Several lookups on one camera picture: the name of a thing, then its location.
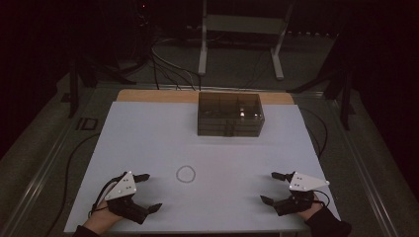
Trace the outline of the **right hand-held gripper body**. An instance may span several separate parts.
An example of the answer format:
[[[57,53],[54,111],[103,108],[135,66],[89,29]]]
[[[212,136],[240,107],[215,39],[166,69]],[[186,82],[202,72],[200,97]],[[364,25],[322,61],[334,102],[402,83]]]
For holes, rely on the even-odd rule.
[[[278,216],[307,210],[313,203],[314,192],[329,184],[327,180],[294,172],[293,179],[289,183],[291,195],[286,199],[275,201],[273,208]]]

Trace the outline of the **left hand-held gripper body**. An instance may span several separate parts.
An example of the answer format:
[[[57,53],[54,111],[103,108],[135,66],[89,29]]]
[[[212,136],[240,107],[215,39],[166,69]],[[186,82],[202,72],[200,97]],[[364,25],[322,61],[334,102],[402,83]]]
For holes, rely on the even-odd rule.
[[[122,216],[135,223],[142,224],[146,219],[148,210],[136,204],[132,197],[137,191],[132,172],[124,172],[119,177],[113,178],[115,184],[105,195],[110,212]]]

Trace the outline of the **tinted plastic drawer box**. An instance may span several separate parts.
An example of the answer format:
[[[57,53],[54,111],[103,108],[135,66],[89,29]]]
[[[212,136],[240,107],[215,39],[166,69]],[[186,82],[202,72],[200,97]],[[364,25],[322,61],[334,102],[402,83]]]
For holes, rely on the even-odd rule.
[[[258,130],[265,122],[258,94],[201,92],[198,130]]]

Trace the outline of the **person's right hand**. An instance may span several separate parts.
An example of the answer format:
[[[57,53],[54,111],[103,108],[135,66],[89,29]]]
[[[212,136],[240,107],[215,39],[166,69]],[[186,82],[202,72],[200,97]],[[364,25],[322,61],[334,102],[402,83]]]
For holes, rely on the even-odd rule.
[[[301,217],[304,221],[310,219],[316,212],[320,211],[323,208],[323,202],[319,200],[318,196],[313,197],[313,203],[310,208],[301,212],[298,212],[297,215]]]

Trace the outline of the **person's left hand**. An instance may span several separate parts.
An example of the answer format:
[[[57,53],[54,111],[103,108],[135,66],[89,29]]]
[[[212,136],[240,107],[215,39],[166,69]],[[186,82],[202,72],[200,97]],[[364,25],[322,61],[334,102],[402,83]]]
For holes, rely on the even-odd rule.
[[[108,209],[108,203],[102,200],[97,209],[85,221],[83,227],[93,231],[95,234],[101,235],[113,227],[123,218]]]

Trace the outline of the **white table cover board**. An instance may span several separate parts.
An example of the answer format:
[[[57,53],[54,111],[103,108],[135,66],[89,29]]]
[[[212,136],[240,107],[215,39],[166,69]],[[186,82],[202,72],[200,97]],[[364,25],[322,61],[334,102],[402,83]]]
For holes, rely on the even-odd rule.
[[[137,186],[137,204],[162,206],[143,224],[119,222],[119,233],[304,230],[297,215],[278,216],[261,196],[289,196],[288,184],[273,172],[322,178],[322,168],[298,106],[263,111],[258,137],[200,136],[195,104],[113,103],[64,230],[74,231],[103,185],[125,171],[150,175]]]

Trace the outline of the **black stand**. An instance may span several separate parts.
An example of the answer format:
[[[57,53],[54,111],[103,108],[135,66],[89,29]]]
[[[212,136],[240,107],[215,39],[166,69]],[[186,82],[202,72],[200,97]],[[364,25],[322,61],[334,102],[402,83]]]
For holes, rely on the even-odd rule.
[[[325,61],[317,76],[288,93],[299,94],[315,85],[328,81],[329,84],[323,91],[326,100],[335,100],[341,96],[340,121],[349,130],[350,97],[354,72],[354,55],[357,45],[352,42],[346,31],[341,32],[334,40]]]
[[[79,108],[79,85],[81,81],[84,86],[94,88],[98,79],[94,75],[97,70],[101,73],[125,85],[134,85],[134,82],[125,79],[119,73],[112,71],[98,60],[86,54],[76,54],[70,57],[69,61],[69,114],[68,117],[72,119]]]

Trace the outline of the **white metal stand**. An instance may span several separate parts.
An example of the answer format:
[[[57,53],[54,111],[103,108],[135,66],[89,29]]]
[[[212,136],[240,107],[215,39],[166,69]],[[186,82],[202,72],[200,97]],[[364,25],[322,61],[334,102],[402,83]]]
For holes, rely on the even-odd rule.
[[[208,13],[208,0],[203,0],[202,37],[198,72],[205,76],[208,60],[208,31],[276,35],[278,41],[270,49],[274,72],[278,80],[285,78],[280,61],[280,50],[288,29],[289,20],[296,0],[288,4],[285,15],[281,18],[263,18],[250,16],[217,15]]]

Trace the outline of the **grey metal floor rail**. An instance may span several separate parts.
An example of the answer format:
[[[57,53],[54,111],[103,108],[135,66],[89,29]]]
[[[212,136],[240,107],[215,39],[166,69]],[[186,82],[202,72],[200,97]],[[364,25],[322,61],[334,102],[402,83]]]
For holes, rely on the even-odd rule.
[[[53,97],[0,160],[0,237],[13,237],[28,218],[76,123]]]
[[[351,137],[350,132],[344,127],[340,121],[340,107],[334,100],[328,101],[327,106],[332,114],[332,117],[340,130],[341,136],[344,139],[344,143],[349,150],[350,156],[353,159],[355,170],[359,177],[360,183],[366,193],[367,199],[371,205],[373,213],[376,217],[378,225],[381,229],[383,237],[400,237],[396,230],[388,211],[382,201],[380,194],[377,191],[377,187],[368,172],[368,169],[363,161],[363,157],[356,147],[354,139]]]

